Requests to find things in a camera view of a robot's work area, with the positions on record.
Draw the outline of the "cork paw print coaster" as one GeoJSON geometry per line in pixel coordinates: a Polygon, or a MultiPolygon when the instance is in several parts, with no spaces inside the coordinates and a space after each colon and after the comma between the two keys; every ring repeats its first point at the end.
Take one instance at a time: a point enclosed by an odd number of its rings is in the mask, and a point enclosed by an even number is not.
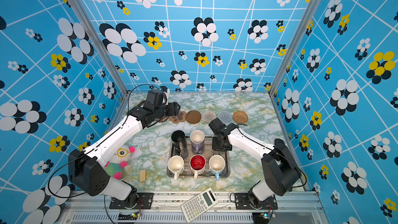
{"type": "Polygon", "coordinates": [[[180,111],[176,116],[171,116],[169,117],[169,120],[173,123],[173,124],[178,124],[181,122],[185,122],[186,121],[186,112],[185,111],[180,111]]]}

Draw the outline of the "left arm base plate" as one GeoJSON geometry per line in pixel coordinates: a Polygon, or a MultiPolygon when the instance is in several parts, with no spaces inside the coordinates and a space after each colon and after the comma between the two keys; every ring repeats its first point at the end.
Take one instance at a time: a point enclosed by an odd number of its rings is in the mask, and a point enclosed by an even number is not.
{"type": "Polygon", "coordinates": [[[136,193],[133,198],[118,200],[111,198],[110,209],[151,209],[154,193],[136,193]]]}

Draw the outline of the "multicolour woven round coaster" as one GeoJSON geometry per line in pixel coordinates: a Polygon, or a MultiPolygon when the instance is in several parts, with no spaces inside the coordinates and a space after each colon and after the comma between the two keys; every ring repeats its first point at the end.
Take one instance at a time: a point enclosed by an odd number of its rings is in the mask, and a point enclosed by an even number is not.
{"type": "Polygon", "coordinates": [[[202,120],[204,122],[209,123],[216,118],[217,118],[217,114],[213,111],[205,111],[202,113],[202,120]]]}

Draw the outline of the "brown wooden round coaster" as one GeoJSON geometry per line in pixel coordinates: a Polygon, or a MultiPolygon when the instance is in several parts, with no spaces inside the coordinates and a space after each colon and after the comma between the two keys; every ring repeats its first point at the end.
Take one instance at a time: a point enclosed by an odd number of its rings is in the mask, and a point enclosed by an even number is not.
{"type": "Polygon", "coordinates": [[[192,110],[187,112],[186,121],[190,124],[197,124],[201,121],[202,115],[199,111],[192,110]]]}

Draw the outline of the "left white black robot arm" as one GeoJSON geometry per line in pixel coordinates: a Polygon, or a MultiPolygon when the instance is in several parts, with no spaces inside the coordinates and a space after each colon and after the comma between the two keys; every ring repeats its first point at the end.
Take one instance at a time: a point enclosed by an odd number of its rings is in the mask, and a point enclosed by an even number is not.
{"type": "Polygon", "coordinates": [[[109,133],[82,151],[68,156],[68,179],[90,196],[104,195],[123,201],[128,208],[137,203],[137,189],[107,174],[105,166],[112,155],[131,137],[155,120],[176,116],[180,105],[169,102],[170,90],[162,86],[150,90],[145,100],[130,108],[127,115],[109,133]]]}

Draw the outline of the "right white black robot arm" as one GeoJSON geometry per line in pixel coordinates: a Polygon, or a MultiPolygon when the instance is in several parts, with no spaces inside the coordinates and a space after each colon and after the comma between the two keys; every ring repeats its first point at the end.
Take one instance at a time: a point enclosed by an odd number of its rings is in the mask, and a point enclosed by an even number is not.
{"type": "Polygon", "coordinates": [[[226,125],[218,118],[208,126],[214,134],[213,150],[231,151],[237,147],[262,164],[264,178],[248,192],[248,200],[254,208],[261,208],[273,195],[283,196],[301,178],[302,171],[283,140],[276,139],[274,144],[260,141],[237,124],[226,125]]]}

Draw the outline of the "grey woven round coaster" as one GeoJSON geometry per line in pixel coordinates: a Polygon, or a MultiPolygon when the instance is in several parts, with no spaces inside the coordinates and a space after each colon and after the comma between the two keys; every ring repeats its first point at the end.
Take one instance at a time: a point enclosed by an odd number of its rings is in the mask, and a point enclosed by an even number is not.
{"type": "Polygon", "coordinates": [[[223,123],[231,123],[233,121],[232,114],[227,110],[222,110],[218,112],[217,118],[223,123]]]}

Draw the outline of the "tan wicker round coaster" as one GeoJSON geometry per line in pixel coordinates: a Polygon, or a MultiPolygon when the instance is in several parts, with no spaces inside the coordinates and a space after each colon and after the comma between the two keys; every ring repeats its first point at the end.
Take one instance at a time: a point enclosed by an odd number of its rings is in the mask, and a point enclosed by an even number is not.
{"type": "Polygon", "coordinates": [[[233,120],[238,124],[246,124],[248,119],[249,117],[244,111],[237,111],[233,114],[233,120]]]}

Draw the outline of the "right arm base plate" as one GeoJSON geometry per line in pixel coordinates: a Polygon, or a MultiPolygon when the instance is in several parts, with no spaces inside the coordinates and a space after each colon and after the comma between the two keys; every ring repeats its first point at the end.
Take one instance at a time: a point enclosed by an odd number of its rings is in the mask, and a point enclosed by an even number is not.
{"type": "Polygon", "coordinates": [[[248,193],[235,193],[234,194],[235,207],[238,210],[262,210],[272,211],[278,210],[278,204],[275,196],[270,196],[259,205],[254,206],[249,200],[248,193]]]}

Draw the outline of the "dark brown round coaster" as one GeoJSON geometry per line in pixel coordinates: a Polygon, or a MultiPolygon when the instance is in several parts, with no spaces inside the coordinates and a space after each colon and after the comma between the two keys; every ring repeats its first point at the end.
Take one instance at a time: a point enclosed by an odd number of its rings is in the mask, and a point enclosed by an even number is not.
{"type": "Polygon", "coordinates": [[[164,116],[162,118],[156,118],[156,122],[166,122],[169,119],[169,116],[164,116]]]}

